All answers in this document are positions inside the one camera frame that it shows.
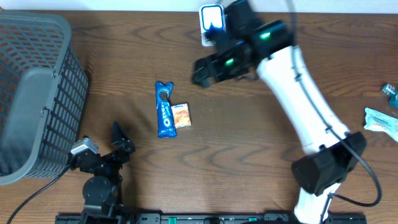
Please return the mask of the blue Oreo cookie pack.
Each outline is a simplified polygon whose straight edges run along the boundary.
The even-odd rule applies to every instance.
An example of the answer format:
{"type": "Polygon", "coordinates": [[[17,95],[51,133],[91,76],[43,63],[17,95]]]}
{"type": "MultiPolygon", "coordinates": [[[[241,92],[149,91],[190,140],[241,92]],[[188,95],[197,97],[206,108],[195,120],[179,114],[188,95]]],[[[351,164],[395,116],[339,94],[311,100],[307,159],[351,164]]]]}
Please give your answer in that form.
{"type": "Polygon", "coordinates": [[[174,138],[177,136],[174,116],[170,105],[170,96],[174,84],[172,82],[155,83],[157,124],[159,138],[174,138]]]}

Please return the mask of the white wet wipes pack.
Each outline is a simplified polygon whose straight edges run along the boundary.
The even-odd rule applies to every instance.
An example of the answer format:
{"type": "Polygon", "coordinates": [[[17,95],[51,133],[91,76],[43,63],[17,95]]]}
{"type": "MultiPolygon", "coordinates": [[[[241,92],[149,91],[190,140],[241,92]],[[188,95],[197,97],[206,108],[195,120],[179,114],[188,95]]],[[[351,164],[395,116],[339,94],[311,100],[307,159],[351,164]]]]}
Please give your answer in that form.
{"type": "Polygon", "coordinates": [[[397,118],[386,115],[371,108],[365,108],[364,129],[384,132],[397,141],[397,118]]]}

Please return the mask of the teal mouthwash bottle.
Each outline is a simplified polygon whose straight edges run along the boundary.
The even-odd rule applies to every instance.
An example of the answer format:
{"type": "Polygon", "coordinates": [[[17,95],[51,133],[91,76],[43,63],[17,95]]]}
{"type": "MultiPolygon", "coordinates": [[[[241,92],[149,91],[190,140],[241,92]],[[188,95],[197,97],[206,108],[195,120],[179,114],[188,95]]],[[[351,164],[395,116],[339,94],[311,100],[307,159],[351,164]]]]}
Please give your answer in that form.
{"type": "Polygon", "coordinates": [[[382,92],[389,97],[389,104],[394,108],[398,108],[397,88],[390,83],[386,83],[382,88],[382,92]]]}

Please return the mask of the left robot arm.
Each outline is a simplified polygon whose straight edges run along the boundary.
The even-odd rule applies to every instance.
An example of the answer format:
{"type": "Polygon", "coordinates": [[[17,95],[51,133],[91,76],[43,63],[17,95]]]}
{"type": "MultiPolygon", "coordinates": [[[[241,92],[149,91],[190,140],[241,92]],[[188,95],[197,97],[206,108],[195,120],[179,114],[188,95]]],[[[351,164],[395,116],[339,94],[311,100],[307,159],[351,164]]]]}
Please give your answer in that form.
{"type": "Polygon", "coordinates": [[[114,150],[100,155],[98,146],[88,137],[73,144],[68,165],[71,170],[93,174],[83,186],[85,199],[80,223],[134,223],[133,213],[123,205],[119,171],[130,161],[135,146],[115,121],[111,131],[114,150]]]}

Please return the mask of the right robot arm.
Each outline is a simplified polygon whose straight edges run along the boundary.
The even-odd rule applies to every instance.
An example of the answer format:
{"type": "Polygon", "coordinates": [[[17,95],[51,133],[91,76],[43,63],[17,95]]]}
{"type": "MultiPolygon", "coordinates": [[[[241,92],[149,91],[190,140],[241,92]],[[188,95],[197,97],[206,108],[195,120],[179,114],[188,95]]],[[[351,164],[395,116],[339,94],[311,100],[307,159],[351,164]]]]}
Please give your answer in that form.
{"type": "Polygon", "coordinates": [[[273,92],[292,123],[304,156],[292,164],[300,195],[294,223],[326,223],[337,189],[362,161],[364,136],[351,133],[331,110],[282,21],[204,22],[201,34],[215,54],[195,62],[193,83],[208,87],[245,75],[251,67],[273,92]]]}

